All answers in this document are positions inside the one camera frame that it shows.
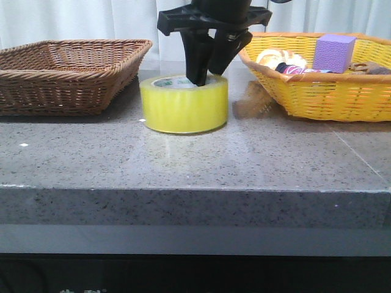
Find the white curtain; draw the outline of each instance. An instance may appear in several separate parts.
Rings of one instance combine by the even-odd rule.
[[[184,60],[180,34],[156,29],[161,10],[191,0],[0,0],[0,49],[47,39],[147,38],[145,60]],[[267,31],[362,32],[391,38],[391,0],[253,0],[273,12]],[[251,31],[264,31],[261,25]]]

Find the packing tape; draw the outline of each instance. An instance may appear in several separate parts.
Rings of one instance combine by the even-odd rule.
[[[209,75],[204,86],[186,76],[151,78],[140,83],[142,109],[148,128],[186,134],[219,128],[228,119],[228,82]]]

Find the granite countertop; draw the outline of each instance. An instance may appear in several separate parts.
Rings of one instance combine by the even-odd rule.
[[[221,129],[146,128],[139,82],[181,73],[143,63],[95,117],[0,117],[0,221],[10,225],[391,226],[391,123],[236,119],[255,77],[232,64]]]

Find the purple foam cube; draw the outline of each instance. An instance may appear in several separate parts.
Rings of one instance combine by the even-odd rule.
[[[313,69],[344,73],[351,63],[356,37],[324,35],[316,43]]]

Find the basket rim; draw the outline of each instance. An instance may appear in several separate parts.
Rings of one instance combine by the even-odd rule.
[[[312,33],[297,33],[297,32],[254,32],[252,33],[254,38],[262,37],[312,37],[319,38],[328,33],[312,32]],[[361,33],[333,33],[335,35],[349,35],[357,37],[361,40],[369,40],[380,43],[382,45],[391,46],[391,40],[383,38],[372,37]],[[280,79],[285,83],[289,82],[356,82],[356,83],[377,83],[377,84],[389,84],[391,83],[391,75],[367,75],[367,74],[338,74],[338,73],[304,73],[288,75],[279,73],[276,70],[272,70],[267,66],[260,65],[250,59],[246,47],[239,52],[239,57],[242,62],[249,67],[269,78]]]
[[[8,54],[9,52],[17,52],[26,48],[33,48],[42,45],[69,45],[77,43],[93,43],[93,44],[108,44],[108,43],[141,43],[132,54],[122,59],[120,62],[110,64],[100,70],[77,71],[77,70],[1,70],[0,78],[46,78],[55,76],[56,79],[93,79],[106,78],[117,74],[123,68],[124,64],[133,62],[134,60],[143,57],[152,47],[153,42],[147,39],[73,39],[73,40],[44,40],[35,43],[15,46],[12,48],[0,50],[0,55]]]

